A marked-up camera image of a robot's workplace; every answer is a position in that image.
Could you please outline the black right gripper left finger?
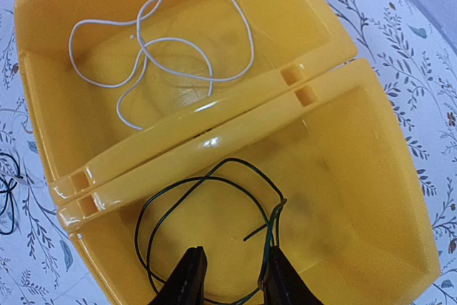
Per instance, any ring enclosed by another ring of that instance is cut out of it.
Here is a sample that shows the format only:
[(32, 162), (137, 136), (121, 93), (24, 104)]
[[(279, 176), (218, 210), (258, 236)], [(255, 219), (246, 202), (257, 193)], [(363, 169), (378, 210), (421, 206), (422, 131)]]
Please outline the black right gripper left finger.
[(188, 248), (150, 305), (204, 303), (207, 258), (202, 246)]

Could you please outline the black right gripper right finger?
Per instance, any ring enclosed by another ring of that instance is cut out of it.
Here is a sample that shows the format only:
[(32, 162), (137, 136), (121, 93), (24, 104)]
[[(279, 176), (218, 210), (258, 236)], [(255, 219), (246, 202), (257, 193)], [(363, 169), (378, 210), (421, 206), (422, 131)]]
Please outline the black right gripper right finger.
[(260, 277), (260, 288), (265, 304), (321, 305), (321, 301), (311, 292), (277, 246), (269, 250), (266, 268)]

